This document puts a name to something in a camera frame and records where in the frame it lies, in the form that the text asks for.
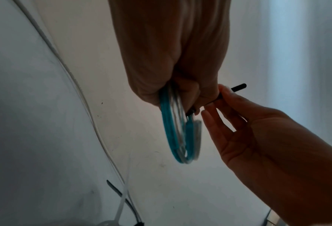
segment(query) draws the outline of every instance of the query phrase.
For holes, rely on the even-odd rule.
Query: gray fabric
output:
[[[113,219],[120,198],[107,179],[122,189],[68,75],[17,6],[0,0],[0,225]],[[120,223],[136,223],[128,207]]]

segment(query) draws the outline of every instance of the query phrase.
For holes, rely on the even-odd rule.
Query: hand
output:
[[[218,96],[218,70],[229,42],[230,0],[109,1],[131,89],[159,105],[173,80],[184,110]]]
[[[224,99],[202,117],[224,163],[289,225],[332,223],[332,146],[279,110],[219,90]]]

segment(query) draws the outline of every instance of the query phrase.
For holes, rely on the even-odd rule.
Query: gray cable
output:
[[[42,39],[45,41],[45,43],[47,44],[47,46],[50,48],[50,50],[52,51],[52,53],[58,58],[58,60],[60,61],[60,63],[62,64],[62,66],[64,67],[64,69],[68,72],[69,76],[71,77],[71,79],[73,80],[75,86],[76,86],[76,90],[78,92],[78,94],[80,95],[83,103],[84,103],[84,106],[90,116],[90,119],[91,119],[91,122],[92,122],[92,125],[94,127],[94,130],[95,130],[95,133],[99,139],[99,142],[102,146],[102,148],[104,149],[104,152],[106,153],[107,157],[109,158],[111,164],[113,165],[113,167],[115,168],[117,174],[121,177],[121,180],[122,182],[125,184],[125,180],[123,179],[120,171],[118,170],[118,168],[116,167],[116,164],[113,160],[113,158],[111,157],[110,153],[109,153],[109,150],[107,149],[103,139],[101,138],[101,135],[100,135],[100,132],[99,132],[99,129],[95,123],[95,120],[94,120],[94,117],[93,117],[93,114],[92,114],[92,111],[89,107],[89,104],[88,102],[86,101],[86,98],[78,84],[78,82],[76,81],[73,73],[69,70],[68,66],[64,63],[63,59],[61,58],[61,56],[59,55],[58,51],[53,47],[52,43],[49,41],[49,39],[47,38],[47,36],[44,34],[44,32],[42,31],[42,29],[39,27],[38,23],[34,20],[34,18],[32,17],[32,15],[28,12],[27,8],[20,2],[20,0],[13,0],[14,3],[20,8],[20,10],[24,13],[24,15],[27,17],[27,19],[30,21],[30,23],[34,26],[34,28],[36,29],[36,31],[39,33],[39,35],[42,37]],[[129,191],[127,192],[127,195],[129,197],[129,200],[132,204],[132,206],[135,208],[135,212],[137,214],[137,216],[139,217],[139,219],[142,221],[142,218],[136,208],[136,206],[134,205],[132,199],[131,199],[131,196],[130,196],[130,193]]]

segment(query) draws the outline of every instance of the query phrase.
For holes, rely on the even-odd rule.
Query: fingernail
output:
[[[225,91],[227,93],[234,93],[233,90],[231,88],[229,88],[229,86],[225,86]]]

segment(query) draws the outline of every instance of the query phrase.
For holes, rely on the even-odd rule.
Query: beige surface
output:
[[[130,192],[147,225],[262,223],[269,208],[221,162],[205,129],[199,160],[191,165],[174,160],[160,111],[139,100],[128,86],[107,1],[36,3],[122,173],[128,153],[134,151]],[[249,7],[255,14],[245,14]],[[265,104],[266,76],[258,67],[255,47],[261,32],[254,20],[259,4],[239,1],[233,3],[232,11],[237,13],[231,16],[230,48],[219,80],[229,86],[248,83],[242,94]]]

